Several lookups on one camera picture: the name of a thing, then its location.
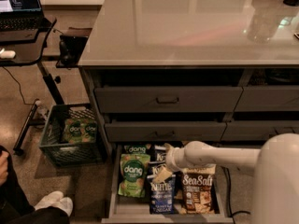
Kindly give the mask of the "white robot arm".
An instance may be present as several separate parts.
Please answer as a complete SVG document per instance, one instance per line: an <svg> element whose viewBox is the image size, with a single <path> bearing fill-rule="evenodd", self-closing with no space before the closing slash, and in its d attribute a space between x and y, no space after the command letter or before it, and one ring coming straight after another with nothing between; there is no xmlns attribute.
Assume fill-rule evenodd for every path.
<svg viewBox="0 0 299 224"><path fill-rule="evenodd" d="M299 224L299 134L284 133L260 148L213 147L191 141L166 147L165 167L154 178L165 181L174 172L217 164L253 175L251 224Z"/></svg>

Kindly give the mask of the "seated person's hand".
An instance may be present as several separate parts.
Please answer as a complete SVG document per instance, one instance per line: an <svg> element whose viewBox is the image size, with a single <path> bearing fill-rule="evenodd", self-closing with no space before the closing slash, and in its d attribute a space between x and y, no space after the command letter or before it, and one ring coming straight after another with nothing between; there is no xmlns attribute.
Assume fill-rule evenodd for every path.
<svg viewBox="0 0 299 224"><path fill-rule="evenodd" d="M2 186L7 181L8 158L9 158L9 154L6 151L3 151L0 154L0 186Z"/></svg>

